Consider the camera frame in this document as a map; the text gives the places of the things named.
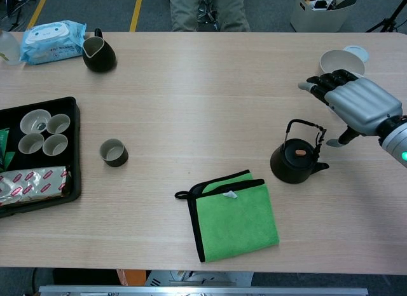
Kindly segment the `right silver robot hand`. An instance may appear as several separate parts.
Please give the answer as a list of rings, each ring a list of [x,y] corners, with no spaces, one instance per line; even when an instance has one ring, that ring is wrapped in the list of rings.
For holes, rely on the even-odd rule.
[[[343,147],[359,135],[381,137],[379,126],[403,115],[400,100],[345,69],[312,76],[298,88],[311,93],[346,123],[347,129],[338,138],[326,142],[330,147]]]

